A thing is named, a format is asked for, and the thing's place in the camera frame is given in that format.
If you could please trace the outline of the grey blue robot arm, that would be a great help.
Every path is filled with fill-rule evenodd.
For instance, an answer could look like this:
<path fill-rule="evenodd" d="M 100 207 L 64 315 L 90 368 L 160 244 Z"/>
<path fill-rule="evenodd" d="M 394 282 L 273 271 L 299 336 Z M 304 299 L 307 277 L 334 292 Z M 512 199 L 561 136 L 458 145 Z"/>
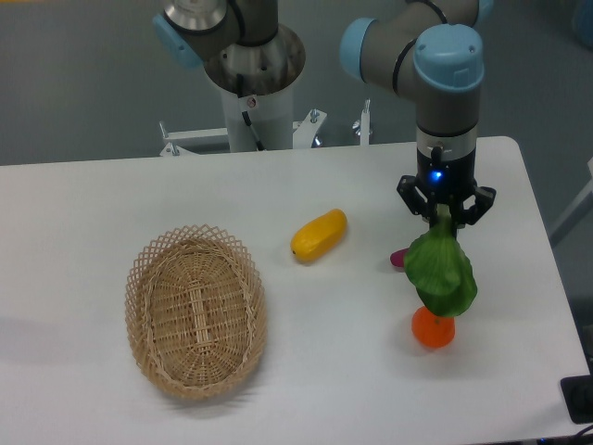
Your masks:
<path fill-rule="evenodd" d="M 354 20 L 339 45 L 343 70 L 411 101 L 417 171 L 397 190 L 409 210 L 454 228 L 477 223 L 496 192 L 474 177 L 485 67 L 475 25 L 488 1 L 410 1 L 394 19 Z M 295 146 L 292 90 L 306 63 L 299 37 L 274 1 L 167 1 L 158 39 L 187 68 L 203 67 L 224 103 L 234 152 Z"/>

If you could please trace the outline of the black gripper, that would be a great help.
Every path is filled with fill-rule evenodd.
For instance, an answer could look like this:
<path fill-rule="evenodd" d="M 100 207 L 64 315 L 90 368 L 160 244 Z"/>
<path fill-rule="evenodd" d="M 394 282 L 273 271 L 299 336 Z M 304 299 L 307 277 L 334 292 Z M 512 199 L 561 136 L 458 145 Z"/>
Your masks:
<path fill-rule="evenodd" d="M 497 190 L 474 178 L 476 143 L 417 143 L 417 174 L 403 175 L 397 192 L 413 215 L 437 223 L 437 204 L 451 204 L 453 227 L 475 225 L 494 205 Z"/>

